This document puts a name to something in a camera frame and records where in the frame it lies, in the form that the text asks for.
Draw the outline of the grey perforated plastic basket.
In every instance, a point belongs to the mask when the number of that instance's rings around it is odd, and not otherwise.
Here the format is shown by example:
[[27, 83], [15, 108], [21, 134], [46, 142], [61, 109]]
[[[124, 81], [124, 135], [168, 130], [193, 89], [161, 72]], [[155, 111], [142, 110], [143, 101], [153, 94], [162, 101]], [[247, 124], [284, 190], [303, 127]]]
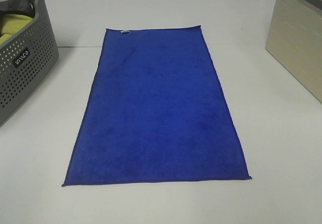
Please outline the grey perforated plastic basket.
[[27, 101], [59, 57], [45, 0], [28, 1], [34, 18], [1, 45], [1, 124]]

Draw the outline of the blue microfiber towel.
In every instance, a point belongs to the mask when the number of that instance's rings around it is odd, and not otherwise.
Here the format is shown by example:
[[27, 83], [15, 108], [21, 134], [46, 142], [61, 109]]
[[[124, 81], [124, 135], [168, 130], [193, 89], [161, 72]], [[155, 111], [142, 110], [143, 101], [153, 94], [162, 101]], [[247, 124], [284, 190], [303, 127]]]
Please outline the blue microfiber towel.
[[248, 179], [201, 27], [107, 29], [63, 185]]

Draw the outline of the beige storage box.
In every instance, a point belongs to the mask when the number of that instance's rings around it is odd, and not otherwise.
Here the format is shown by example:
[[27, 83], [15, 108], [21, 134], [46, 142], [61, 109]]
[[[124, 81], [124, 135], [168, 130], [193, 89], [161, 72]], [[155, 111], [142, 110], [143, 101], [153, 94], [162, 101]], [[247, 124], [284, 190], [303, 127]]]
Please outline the beige storage box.
[[275, 0], [266, 50], [321, 99], [321, 0]]

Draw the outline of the black cloth in basket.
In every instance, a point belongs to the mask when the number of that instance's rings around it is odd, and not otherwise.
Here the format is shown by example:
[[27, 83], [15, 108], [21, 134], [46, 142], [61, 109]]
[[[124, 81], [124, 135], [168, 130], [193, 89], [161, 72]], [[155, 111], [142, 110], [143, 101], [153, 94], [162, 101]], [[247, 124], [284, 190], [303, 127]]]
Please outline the black cloth in basket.
[[4, 0], [1, 1], [1, 20], [33, 19], [35, 10], [30, 0]]

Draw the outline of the yellow-green towel in basket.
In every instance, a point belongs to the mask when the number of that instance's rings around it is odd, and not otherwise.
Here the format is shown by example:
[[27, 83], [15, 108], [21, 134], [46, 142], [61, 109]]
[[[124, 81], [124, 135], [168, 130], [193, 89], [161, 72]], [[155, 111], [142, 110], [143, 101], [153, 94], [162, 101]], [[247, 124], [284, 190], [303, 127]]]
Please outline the yellow-green towel in basket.
[[5, 14], [1, 19], [1, 44], [10, 39], [32, 20], [33, 18], [25, 15]]

